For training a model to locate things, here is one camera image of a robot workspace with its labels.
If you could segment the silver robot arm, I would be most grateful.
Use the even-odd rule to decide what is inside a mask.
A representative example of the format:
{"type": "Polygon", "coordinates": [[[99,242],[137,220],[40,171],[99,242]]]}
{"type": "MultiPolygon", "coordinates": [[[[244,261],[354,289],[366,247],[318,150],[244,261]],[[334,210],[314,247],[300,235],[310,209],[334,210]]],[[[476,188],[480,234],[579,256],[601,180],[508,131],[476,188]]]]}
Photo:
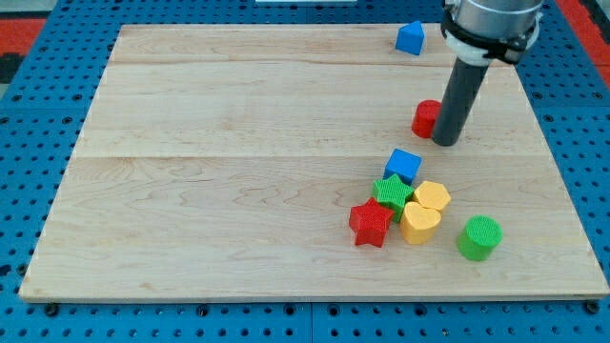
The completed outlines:
{"type": "Polygon", "coordinates": [[[542,0],[445,0],[441,34],[457,58],[516,65],[539,37],[542,0]]]}

